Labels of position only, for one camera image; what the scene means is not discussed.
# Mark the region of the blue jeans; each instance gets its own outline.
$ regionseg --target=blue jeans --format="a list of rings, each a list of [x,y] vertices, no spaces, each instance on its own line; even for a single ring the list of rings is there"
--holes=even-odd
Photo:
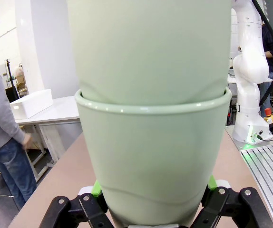
[[[36,189],[36,181],[22,145],[9,140],[0,148],[0,172],[18,207],[22,208]]]
[[[273,72],[269,73],[269,78],[273,79]],[[268,90],[268,88],[270,87],[271,82],[263,82],[259,85],[259,91],[260,91],[260,100],[263,97],[263,95],[265,94],[265,92]],[[271,108],[270,107],[270,99],[271,99],[271,95],[268,95],[268,97],[266,98],[266,100],[264,101],[264,103],[262,104],[262,106],[260,107],[260,112],[261,112],[261,116],[265,117],[265,112],[264,110],[266,108]]]

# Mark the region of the stacked cup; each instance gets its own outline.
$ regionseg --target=stacked cup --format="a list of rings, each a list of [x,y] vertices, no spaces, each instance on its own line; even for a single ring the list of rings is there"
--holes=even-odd
[[[108,207],[123,226],[188,225],[231,98],[231,2],[68,0],[68,9],[76,101]]]

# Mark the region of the cup rim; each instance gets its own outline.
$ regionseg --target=cup rim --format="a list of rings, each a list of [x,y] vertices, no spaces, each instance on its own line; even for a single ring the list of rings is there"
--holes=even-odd
[[[81,95],[79,89],[75,93],[75,100],[78,105],[93,109],[95,111],[116,113],[116,114],[179,114],[179,113],[190,113],[200,112],[204,110],[213,109],[222,106],[230,101],[232,93],[229,88],[226,87],[225,93],[222,97],[188,104],[177,104],[177,105],[126,105],[126,104],[108,104],[85,99]]]

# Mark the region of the bolt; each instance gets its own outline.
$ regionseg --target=bolt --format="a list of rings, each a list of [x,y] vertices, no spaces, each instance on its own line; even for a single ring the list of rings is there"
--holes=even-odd
[[[245,190],[244,193],[245,193],[245,195],[249,196],[251,194],[251,191],[247,189],[247,190]]]
[[[225,193],[225,190],[224,190],[224,189],[219,189],[219,193],[220,193],[221,195],[223,195],[223,194]]]

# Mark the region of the person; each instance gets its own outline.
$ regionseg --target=person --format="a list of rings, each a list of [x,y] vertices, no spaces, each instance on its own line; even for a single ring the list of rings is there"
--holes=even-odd
[[[19,208],[36,189],[36,181],[25,153],[30,144],[31,136],[24,133],[15,122],[0,77],[0,172]]]
[[[268,27],[263,23],[262,24],[262,41],[263,41],[263,48],[266,57],[266,61],[269,65],[269,78],[273,79],[273,37],[268,29]],[[264,96],[265,92],[268,90],[271,82],[263,82],[259,84],[259,91],[260,91],[260,100]],[[268,95],[262,106],[260,107],[261,116],[265,117],[264,110],[266,108],[270,108],[270,99],[271,96]]]

